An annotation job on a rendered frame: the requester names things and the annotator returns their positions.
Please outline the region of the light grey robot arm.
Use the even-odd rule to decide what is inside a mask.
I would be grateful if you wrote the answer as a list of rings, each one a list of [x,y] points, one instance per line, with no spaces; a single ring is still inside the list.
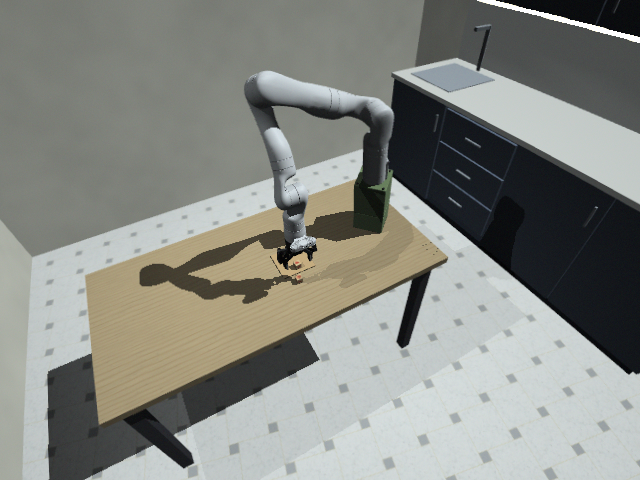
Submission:
[[[273,71],[262,71],[249,77],[244,94],[254,115],[274,176],[274,200],[283,210],[284,237],[295,253],[316,244],[306,236],[304,214],[308,191],[304,184],[285,186],[296,174],[290,146],[276,121],[273,106],[299,108],[319,118],[336,120],[350,116],[369,128],[363,137],[362,179],[379,185],[387,179],[388,142],[392,135],[394,114],[380,99],[356,96],[337,89],[304,83]]]

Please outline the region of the beige flat mat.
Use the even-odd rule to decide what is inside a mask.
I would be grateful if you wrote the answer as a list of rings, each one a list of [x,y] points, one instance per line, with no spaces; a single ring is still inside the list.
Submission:
[[[274,255],[271,255],[271,258],[273,259],[274,263],[276,264],[277,268],[279,269],[284,279],[316,266],[313,261],[308,260],[307,253],[305,252],[303,252],[302,254],[293,256],[292,259],[288,261],[288,267],[289,267],[288,270],[284,268],[283,263],[279,264],[277,260],[277,253]],[[297,270],[293,266],[293,262],[296,260],[299,260],[302,264],[302,267]]]

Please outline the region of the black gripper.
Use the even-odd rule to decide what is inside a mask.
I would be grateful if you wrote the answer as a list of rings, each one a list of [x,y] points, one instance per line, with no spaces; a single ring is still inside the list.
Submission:
[[[314,247],[311,246],[311,248],[306,248],[304,250],[301,250],[301,251],[293,253],[290,250],[290,245],[292,243],[289,243],[289,242],[287,242],[285,240],[285,244],[286,244],[286,247],[284,249],[280,249],[280,248],[277,249],[277,260],[278,260],[279,264],[283,263],[284,268],[287,269],[287,270],[289,269],[288,261],[291,260],[293,256],[296,256],[298,254],[302,254],[303,252],[305,252],[305,253],[307,253],[308,260],[312,261],[311,260],[311,259],[313,259],[313,255],[312,254],[313,254],[314,251],[315,252],[317,251],[317,247],[316,247],[316,244],[315,244],[315,245],[313,245]],[[285,253],[285,255],[284,255],[284,253]],[[279,257],[280,257],[280,259],[279,259]]]

